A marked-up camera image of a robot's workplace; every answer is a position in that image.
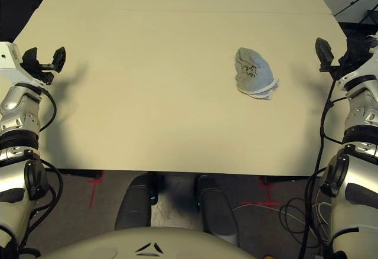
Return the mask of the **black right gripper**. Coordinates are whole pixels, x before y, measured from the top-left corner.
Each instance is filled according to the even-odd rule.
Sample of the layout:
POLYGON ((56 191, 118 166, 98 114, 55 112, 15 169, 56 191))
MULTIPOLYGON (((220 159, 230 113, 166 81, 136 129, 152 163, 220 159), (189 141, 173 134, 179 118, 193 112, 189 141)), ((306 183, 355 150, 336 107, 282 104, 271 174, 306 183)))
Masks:
POLYGON ((370 35, 351 36, 347 39, 348 57, 338 60, 339 65, 332 66, 334 55, 328 41, 318 37, 315 41, 315 52, 320 61, 320 72, 329 73, 333 80, 340 80, 343 76, 357 70, 372 54, 370 48, 373 45, 373 37, 370 35))

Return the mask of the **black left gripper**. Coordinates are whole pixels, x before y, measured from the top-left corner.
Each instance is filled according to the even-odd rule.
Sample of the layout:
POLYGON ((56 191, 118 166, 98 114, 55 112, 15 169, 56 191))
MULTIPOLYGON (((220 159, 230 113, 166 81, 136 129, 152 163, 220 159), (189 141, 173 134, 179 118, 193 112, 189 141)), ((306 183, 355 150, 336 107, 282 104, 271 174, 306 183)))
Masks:
POLYGON ((22 68, 32 77, 43 82, 45 85, 51 85, 54 79, 52 71, 60 73, 66 61, 66 49, 60 47, 53 56, 52 64, 40 64, 37 60, 37 48, 28 49, 22 56, 22 68))

